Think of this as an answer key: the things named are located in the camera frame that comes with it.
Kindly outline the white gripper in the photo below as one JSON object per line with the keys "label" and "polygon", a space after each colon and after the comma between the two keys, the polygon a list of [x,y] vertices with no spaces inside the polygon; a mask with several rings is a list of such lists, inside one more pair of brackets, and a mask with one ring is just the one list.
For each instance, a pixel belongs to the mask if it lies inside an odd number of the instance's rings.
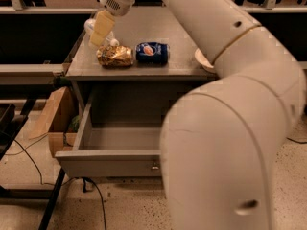
{"label": "white gripper", "polygon": [[99,0],[105,8],[97,13],[93,33],[89,38],[92,47],[107,45],[107,37],[114,25],[114,16],[124,16],[128,13],[135,0]]}

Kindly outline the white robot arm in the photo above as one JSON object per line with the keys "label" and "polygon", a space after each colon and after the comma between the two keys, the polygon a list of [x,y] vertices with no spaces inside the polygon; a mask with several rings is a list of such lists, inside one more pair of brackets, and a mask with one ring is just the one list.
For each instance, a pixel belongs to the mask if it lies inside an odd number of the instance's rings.
{"label": "white robot arm", "polygon": [[162,0],[219,78],[181,97],[160,136],[174,230],[274,230],[272,171],[296,126],[306,77],[231,0]]}

